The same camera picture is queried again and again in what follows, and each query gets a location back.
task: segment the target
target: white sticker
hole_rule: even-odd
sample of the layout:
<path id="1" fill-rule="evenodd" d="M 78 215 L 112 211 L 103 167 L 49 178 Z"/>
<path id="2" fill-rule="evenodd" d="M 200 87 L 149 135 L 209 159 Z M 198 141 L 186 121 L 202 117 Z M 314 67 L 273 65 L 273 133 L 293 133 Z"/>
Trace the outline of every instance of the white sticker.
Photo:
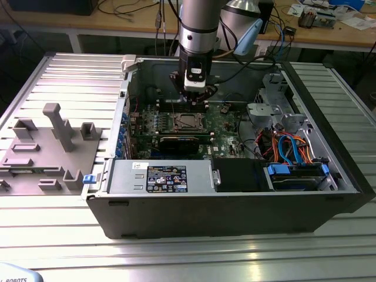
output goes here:
<path id="1" fill-rule="evenodd" d="M 132 163 L 132 169 L 147 169 L 149 163 Z"/>

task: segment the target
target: robot end effector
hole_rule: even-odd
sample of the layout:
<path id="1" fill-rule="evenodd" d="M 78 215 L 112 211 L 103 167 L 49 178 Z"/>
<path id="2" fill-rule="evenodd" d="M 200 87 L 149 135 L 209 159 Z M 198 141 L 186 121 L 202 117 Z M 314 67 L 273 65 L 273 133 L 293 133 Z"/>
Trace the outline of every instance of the robot end effector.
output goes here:
<path id="1" fill-rule="evenodd" d="M 184 0 L 179 37 L 179 70 L 171 73 L 170 79 L 189 103 L 202 102 L 217 91 L 207 80 L 221 8 L 226 2 Z"/>

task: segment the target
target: warning label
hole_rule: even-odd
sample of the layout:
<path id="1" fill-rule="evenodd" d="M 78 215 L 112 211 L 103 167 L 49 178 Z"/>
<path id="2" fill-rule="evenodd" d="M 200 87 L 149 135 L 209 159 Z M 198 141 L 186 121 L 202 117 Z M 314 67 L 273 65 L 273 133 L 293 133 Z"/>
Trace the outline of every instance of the warning label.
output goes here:
<path id="1" fill-rule="evenodd" d="M 148 166 L 147 192 L 188 192 L 187 169 L 185 166 Z"/>

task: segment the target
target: electronic circuit board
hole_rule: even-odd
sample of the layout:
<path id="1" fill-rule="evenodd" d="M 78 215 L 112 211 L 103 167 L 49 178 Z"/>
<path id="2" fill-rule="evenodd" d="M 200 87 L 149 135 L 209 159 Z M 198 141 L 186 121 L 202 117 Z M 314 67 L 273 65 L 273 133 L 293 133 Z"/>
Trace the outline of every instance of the electronic circuit board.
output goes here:
<path id="1" fill-rule="evenodd" d="M 135 120 L 132 135 L 136 150 L 134 159 L 210 159 L 244 158 L 244 147 L 237 135 L 237 111 L 221 114 L 223 105 L 212 104 L 204 113 L 159 112 L 147 105 Z M 159 149 L 161 140 L 191 138 L 197 140 L 195 154 L 165 154 Z"/>

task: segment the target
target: motherboard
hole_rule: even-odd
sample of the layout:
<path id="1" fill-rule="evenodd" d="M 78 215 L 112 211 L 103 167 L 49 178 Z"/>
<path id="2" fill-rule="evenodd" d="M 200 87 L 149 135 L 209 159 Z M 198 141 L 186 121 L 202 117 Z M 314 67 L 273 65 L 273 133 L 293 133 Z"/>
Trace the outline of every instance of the motherboard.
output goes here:
<path id="1" fill-rule="evenodd" d="M 130 114 L 132 159 L 244 158 L 230 104 L 145 105 Z"/>

